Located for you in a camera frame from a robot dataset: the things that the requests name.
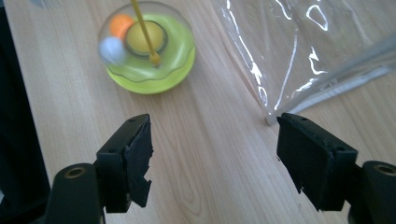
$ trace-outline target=wooden surface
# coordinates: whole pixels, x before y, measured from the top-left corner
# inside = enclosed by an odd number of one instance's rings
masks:
[[[150,113],[148,206],[106,215],[107,223],[347,223],[347,204],[318,213],[297,193],[276,158],[278,126],[265,124],[211,1],[164,1],[196,38],[195,65],[181,84],[138,95],[108,77],[97,34],[127,2],[6,0],[50,181],[65,166],[94,162],[126,119]],[[357,148],[359,165],[396,163],[395,96],[391,74],[301,114]]]

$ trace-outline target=plastic bag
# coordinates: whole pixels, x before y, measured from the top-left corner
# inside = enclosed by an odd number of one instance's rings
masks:
[[[394,0],[217,0],[269,124],[396,67]]]

